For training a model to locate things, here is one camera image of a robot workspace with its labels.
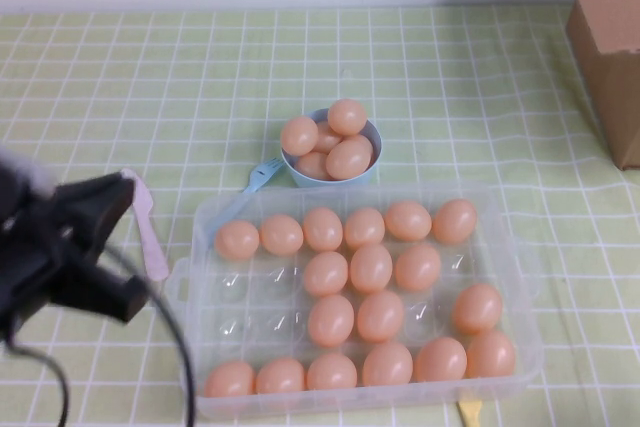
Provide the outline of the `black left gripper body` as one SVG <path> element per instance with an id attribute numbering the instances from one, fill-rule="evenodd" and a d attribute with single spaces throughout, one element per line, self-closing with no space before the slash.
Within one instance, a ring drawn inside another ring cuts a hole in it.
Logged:
<path id="1" fill-rule="evenodd" d="M 56 268 L 96 263 L 103 250 L 102 193 L 99 185 L 62 185 L 31 201 L 32 237 Z"/>

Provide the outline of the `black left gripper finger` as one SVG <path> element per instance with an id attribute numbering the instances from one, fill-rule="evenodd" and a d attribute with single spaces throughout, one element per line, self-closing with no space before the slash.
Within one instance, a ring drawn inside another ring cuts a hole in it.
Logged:
<path id="1" fill-rule="evenodd" d="M 133 197 L 119 196 L 100 199 L 94 216 L 92 249 L 102 253 L 117 223 L 131 207 Z"/>
<path id="2" fill-rule="evenodd" d="M 74 192 L 76 199 L 110 199 L 131 203 L 135 192 L 134 181 L 115 172 L 80 182 Z"/>

